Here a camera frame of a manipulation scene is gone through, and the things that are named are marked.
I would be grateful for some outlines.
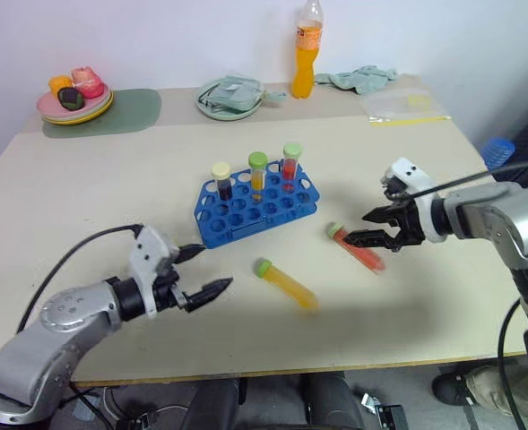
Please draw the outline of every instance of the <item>plate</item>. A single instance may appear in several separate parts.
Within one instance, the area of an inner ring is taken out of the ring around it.
[[[58,121],[73,121],[74,119],[81,119],[81,118],[84,118],[85,116],[93,114],[94,112],[96,112],[98,110],[101,110],[102,107],[104,105],[106,105],[110,101],[111,97],[112,97],[112,90],[108,93],[108,96],[105,99],[103,99],[98,105],[95,105],[91,110],[89,110],[87,112],[83,112],[80,115],[70,115],[66,119],[60,118],[58,116],[49,116],[49,115],[43,115],[42,117],[46,118],[46,119],[49,119],[51,121],[57,121],[57,122]],[[71,114],[75,114],[76,112],[78,112],[78,111],[77,110],[73,110],[73,111],[71,111]]]
[[[246,116],[250,116],[256,112],[256,110],[261,106],[262,102],[264,101],[263,98],[259,99],[257,103],[255,103],[255,106],[251,109],[247,110],[246,112],[238,112],[237,110],[233,109],[226,109],[222,108],[220,110],[213,111],[210,106],[206,106],[204,103],[200,101],[200,98],[205,95],[211,88],[215,88],[220,84],[220,82],[223,79],[217,79],[216,81],[212,81],[206,85],[204,85],[195,95],[194,103],[202,111],[202,113],[206,116],[209,116],[210,118],[217,119],[219,121],[236,121],[238,119],[245,118]]]
[[[96,112],[93,112],[93,113],[91,113],[91,114],[89,114],[87,116],[83,116],[82,118],[71,119],[71,120],[68,120],[68,121],[62,121],[62,120],[61,121],[55,121],[55,120],[48,119],[48,118],[45,118],[45,117],[42,117],[42,119],[47,121],[48,123],[56,124],[56,125],[74,125],[74,124],[85,123],[86,121],[90,121],[91,119],[96,118],[97,116],[100,116],[104,112],[106,112],[108,110],[108,108],[110,108],[110,105],[112,104],[112,101],[114,101],[114,91],[111,91],[110,100],[108,101],[108,103],[106,105],[104,105],[100,110],[97,110]]]
[[[37,102],[37,110],[40,112],[43,116],[49,116],[51,118],[54,118],[55,120],[61,120],[61,121],[68,121],[72,118],[79,116],[87,115],[93,109],[98,106],[100,103],[102,103],[103,100],[108,98],[108,94],[110,93],[110,88],[108,85],[104,85],[104,91],[100,96],[98,96],[95,99],[85,99],[84,100],[84,107],[82,109],[78,110],[68,110],[61,106],[58,99],[53,96],[52,92],[46,93],[44,96],[42,96],[39,101]]]

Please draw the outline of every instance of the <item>table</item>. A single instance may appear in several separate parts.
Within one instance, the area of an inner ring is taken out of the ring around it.
[[[377,276],[325,234],[333,220],[349,229],[374,227],[361,217],[388,204],[379,178],[401,156],[438,183],[483,170],[480,155],[451,121],[374,127],[357,96],[316,88],[309,100],[262,107],[228,124],[196,112],[193,90],[161,94],[159,122],[142,132],[50,140],[34,118],[0,158],[0,348],[70,246],[138,221],[180,245],[199,242],[193,210],[212,163],[226,160],[240,170],[251,151],[279,159],[282,145],[296,141],[321,194],[317,212],[178,266],[183,290],[222,276],[235,280],[194,314],[169,310],[125,324],[86,355],[74,379],[85,385],[176,381],[494,356],[499,326],[518,292],[489,242],[449,237],[398,254],[378,250],[387,270]],[[126,276],[132,244],[123,233],[86,246],[40,302],[63,288]],[[320,312],[302,313],[258,279],[253,264],[259,257],[312,289]],[[512,321],[507,351],[524,349],[526,327],[522,314]]]

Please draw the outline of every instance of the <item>pink plate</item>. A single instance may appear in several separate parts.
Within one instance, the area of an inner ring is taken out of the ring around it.
[[[41,115],[50,116],[51,118],[66,120],[69,117],[78,117],[82,114],[90,113],[99,103],[102,103],[110,94],[108,85],[104,85],[102,95],[95,99],[86,99],[84,107],[78,110],[68,110],[60,105],[60,102],[52,95],[52,92],[46,93],[37,101],[37,110]]]

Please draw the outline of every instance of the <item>orange juice bottle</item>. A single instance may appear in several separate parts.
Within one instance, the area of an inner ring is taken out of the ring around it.
[[[291,94],[296,99],[307,99],[314,86],[314,61],[319,52],[324,13],[319,0],[307,0],[298,19],[296,38],[296,76]]]

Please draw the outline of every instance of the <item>green placemat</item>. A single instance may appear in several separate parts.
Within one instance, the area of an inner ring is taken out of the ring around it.
[[[114,101],[104,114],[76,125],[56,125],[45,121],[42,133],[62,139],[139,132],[156,123],[160,107],[160,94],[155,90],[114,91]]]

